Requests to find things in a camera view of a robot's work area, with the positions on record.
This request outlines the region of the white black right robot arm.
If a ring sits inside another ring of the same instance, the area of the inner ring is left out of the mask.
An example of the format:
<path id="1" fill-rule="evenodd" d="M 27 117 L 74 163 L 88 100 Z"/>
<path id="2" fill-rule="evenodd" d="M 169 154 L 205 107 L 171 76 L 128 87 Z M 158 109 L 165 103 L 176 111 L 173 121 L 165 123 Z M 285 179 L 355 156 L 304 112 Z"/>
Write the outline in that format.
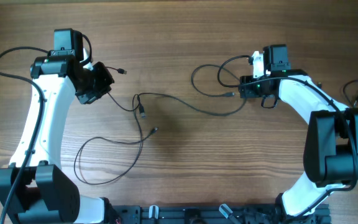
<path id="1" fill-rule="evenodd" d="M 307 123 L 304 172 L 278 201 L 287 222 L 311 216 L 334 192 L 358 181 L 358 108 L 327 95 L 303 70 L 292 69 L 286 45 L 270 45 L 249 58 L 251 75 L 242 76 L 243 98 L 274 98 L 290 105 Z"/>

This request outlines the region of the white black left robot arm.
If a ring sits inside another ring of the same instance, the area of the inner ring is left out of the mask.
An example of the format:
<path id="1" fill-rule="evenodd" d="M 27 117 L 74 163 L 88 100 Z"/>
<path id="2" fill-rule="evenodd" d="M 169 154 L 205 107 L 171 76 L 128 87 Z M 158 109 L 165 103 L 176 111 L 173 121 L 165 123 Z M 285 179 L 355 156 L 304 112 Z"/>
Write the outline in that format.
<path id="1" fill-rule="evenodd" d="M 37 57 L 28 82 L 32 99 L 19 145 L 0 169 L 0 221 L 13 223 L 120 223 L 107 198 L 81 195 L 62 172 L 61 147 L 74 99 L 88 105 L 108 93 L 113 78 L 103 63 L 92 63 L 88 38 L 57 29 L 54 47 Z"/>

